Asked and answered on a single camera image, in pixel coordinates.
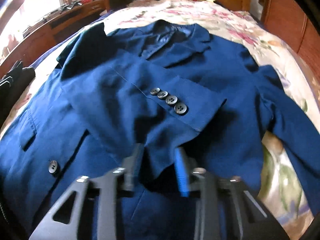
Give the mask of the black folded clothes pile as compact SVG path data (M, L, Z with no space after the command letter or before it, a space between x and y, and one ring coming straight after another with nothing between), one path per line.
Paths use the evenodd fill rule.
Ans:
M18 60L7 74L1 79L1 126L9 116L9 113L35 78L35 69L33 67L24 67L23 61Z

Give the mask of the navy blue bed sheet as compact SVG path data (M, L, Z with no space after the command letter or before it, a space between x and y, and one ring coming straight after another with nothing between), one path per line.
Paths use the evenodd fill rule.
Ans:
M103 16L99 17L97 20L93 21L92 23L82 27L80 30L78 30L76 33L72 34L70 37L66 38L64 41L60 42L59 44L57 44L56 46L54 46L53 48L50 48L48 51L46 51L45 53L43 53L37 60L35 60L30 67L33 67L34 69L36 69L38 67L38 65L45 59L47 58L52 52L54 52L55 50L57 50L57 48L59 48L60 46L62 46L63 44L67 43L69 40L73 39L74 37L76 37L77 35L79 35L81 32L85 31L86 29L90 28L93 24L96 23L100 23L102 20L104 20L105 18L107 18L108 16L110 16L111 14L113 14L114 12L116 12L115 10L111 10L110 12L107 12L106 14L104 14Z

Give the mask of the wooden desk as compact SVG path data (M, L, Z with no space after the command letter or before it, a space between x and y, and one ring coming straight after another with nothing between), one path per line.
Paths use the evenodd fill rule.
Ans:
M22 60L25 67L30 66L46 51L97 20L104 10L104 0L95 0L49 20L27 36L7 56L1 64L1 76L7 74L17 60Z

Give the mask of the wooden slatted wardrobe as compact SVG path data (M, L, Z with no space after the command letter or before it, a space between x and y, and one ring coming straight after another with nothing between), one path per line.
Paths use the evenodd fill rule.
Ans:
M319 75L319 33L294 0L265 0L261 21Z

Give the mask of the window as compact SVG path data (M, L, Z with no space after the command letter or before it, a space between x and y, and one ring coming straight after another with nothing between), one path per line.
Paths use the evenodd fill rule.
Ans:
M23 40L23 32L67 0L24 0L1 30L1 59Z

